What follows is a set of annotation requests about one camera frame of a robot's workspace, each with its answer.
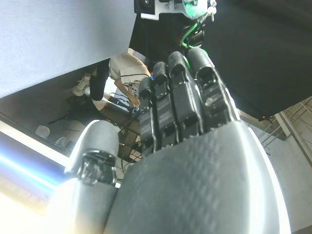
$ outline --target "person's arm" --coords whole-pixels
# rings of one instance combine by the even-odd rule
[[[130,93],[126,89],[126,87],[122,84],[121,79],[115,80],[115,85],[124,95],[128,97],[130,102],[132,102],[135,106],[138,106],[140,104],[140,101],[132,93]]]

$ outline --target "person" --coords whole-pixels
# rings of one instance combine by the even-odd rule
[[[117,88],[134,106],[138,106],[139,83],[151,74],[141,60],[128,52],[87,66],[83,78],[73,88],[74,95],[82,96],[84,90],[90,86],[92,99],[95,102],[101,101],[109,74],[115,80]]]

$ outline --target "black robotic finger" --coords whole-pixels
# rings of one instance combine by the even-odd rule
[[[141,81],[139,87],[139,120],[143,156],[155,152],[160,146],[154,90],[154,82],[150,77]]]
[[[206,52],[193,48],[188,52],[188,61],[195,74],[203,100],[206,129],[209,131],[231,121],[233,108],[226,88]]]
[[[184,56],[176,51],[168,58],[169,77],[182,140],[204,133],[202,101]]]
[[[157,119],[161,135],[161,147],[173,146],[179,142],[179,129],[174,102],[169,89],[168,66],[158,62],[153,69]]]

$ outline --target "person's leg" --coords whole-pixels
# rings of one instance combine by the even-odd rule
[[[91,76],[90,94],[91,98],[95,101],[100,101],[103,98],[105,83],[109,76],[109,61],[110,59],[108,58],[99,62],[97,65],[97,74]]]
[[[97,72],[97,66],[98,63],[95,63],[84,68],[84,76],[79,84],[73,88],[74,95],[82,96],[84,94],[84,90],[89,87],[91,75]]]

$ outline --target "white t-shirt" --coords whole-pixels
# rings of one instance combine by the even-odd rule
[[[137,96],[141,80],[151,76],[145,64],[129,53],[111,57],[110,74],[112,79],[121,79],[122,84],[131,87]]]

